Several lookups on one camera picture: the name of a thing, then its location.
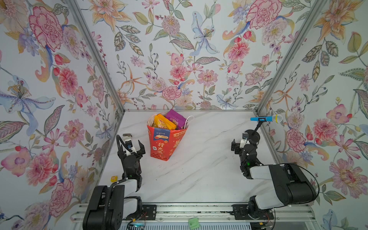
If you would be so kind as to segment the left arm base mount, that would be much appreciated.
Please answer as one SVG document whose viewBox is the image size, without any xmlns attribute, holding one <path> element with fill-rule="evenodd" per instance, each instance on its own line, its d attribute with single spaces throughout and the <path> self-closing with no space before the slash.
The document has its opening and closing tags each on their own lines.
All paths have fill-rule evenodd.
<svg viewBox="0 0 368 230">
<path fill-rule="evenodd" d="M 128 215 L 124 220 L 138 221 L 138 220 L 156 220 L 157 205 L 143 204 L 138 207 L 138 210 Z"/>
</svg>

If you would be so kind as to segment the purple grape candy bag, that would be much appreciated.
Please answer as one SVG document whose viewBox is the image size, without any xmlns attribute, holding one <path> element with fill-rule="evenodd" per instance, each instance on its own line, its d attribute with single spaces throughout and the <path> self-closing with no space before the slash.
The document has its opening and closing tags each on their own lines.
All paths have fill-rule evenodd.
<svg viewBox="0 0 368 230">
<path fill-rule="evenodd" d="M 180 115 L 175 110 L 171 109 L 166 115 L 165 118 L 171 121 L 176 125 L 176 129 L 185 129 L 187 119 Z"/>
</svg>

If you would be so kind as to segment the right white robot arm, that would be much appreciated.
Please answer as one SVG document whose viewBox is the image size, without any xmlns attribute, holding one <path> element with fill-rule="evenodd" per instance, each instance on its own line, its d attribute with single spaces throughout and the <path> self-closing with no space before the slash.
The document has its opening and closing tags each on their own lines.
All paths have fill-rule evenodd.
<svg viewBox="0 0 368 230">
<path fill-rule="evenodd" d="M 307 204 L 317 198 L 317 192 L 311 185 L 301 167 L 294 163 L 262 164 L 257 158 L 257 145 L 244 141 L 231 142 L 231 151 L 240 157 L 240 170 L 247 179 L 271 181 L 273 188 L 261 195 L 250 197 L 250 210 L 268 210 L 293 204 Z"/>
</svg>

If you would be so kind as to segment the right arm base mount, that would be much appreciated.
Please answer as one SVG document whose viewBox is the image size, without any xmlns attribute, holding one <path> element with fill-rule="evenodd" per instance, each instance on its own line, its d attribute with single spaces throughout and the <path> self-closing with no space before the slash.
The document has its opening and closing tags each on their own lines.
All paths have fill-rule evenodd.
<svg viewBox="0 0 368 230">
<path fill-rule="evenodd" d="M 271 209 L 259 209 L 254 205 L 251 207 L 248 204 L 232 205 L 231 215 L 236 220 L 273 220 L 274 214 Z"/>
</svg>

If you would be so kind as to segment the yellow candy bag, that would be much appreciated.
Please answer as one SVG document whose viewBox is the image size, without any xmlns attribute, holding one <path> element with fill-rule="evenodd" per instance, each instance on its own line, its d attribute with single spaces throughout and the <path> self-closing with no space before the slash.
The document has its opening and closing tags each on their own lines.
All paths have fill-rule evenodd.
<svg viewBox="0 0 368 230">
<path fill-rule="evenodd" d="M 177 125 L 171 122 L 170 120 L 168 120 L 162 114 L 158 114 L 154 117 L 152 127 L 167 129 L 167 130 L 175 130 L 177 128 Z"/>
</svg>

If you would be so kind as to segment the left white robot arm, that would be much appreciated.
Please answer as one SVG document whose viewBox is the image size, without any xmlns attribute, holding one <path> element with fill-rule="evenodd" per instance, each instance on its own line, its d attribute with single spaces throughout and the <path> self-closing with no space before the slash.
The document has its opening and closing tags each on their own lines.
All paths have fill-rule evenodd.
<svg viewBox="0 0 368 230">
<path fill-rule="evenodd" d="M 145 154 L 144 145 L 139 141 L 137 150 L 131 134 L 117 135 L 116 142 L 122 179 L 94 188 L 82 222 L 84 230 L 119 230 L 123 220 L 133 221 L 142 214 L 142 200 L 133 194 L 142 184 L 140 160 Z"/>
</svg>

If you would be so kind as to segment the red paper gift bag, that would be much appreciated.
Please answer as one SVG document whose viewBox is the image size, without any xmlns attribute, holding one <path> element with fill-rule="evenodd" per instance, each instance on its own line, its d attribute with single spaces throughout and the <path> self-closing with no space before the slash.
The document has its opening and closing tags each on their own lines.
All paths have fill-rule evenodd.
<svg viewBox="0 0 368 230">
<path fill-rule="evenodd" d="M 168 161 L 185 136 L 189 123 L 194 120 L 194 116 L 189 116 L 186 119 L 185 129 L 168 130 L 153 126 L 154 118 L 157 115 L 159 114 L 151 116 L 147 121 L 150 156 L 162 161 Z"/>
</svg>

